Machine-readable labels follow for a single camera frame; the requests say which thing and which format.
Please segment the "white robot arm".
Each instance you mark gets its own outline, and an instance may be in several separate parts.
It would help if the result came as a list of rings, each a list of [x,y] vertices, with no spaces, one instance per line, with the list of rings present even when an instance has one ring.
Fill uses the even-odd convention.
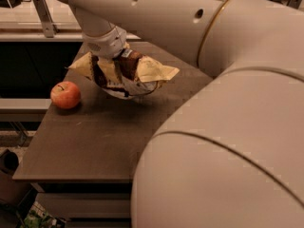
[[[267,0],[59,0],[210,84],[144,149],[133,228],[304,228],[304,14]]]

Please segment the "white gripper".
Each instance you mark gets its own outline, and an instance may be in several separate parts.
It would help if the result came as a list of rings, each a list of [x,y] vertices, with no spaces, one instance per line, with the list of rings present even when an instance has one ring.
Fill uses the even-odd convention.
[[[122,82],[120,68],[110,59],[117,57],[124,50],[126,31],[122,28],[114,27],[101,36],[88,36],[84,33],[83,38],[89,50],[100,57],[98,66],[106,79],[112,83],[120,84]]]

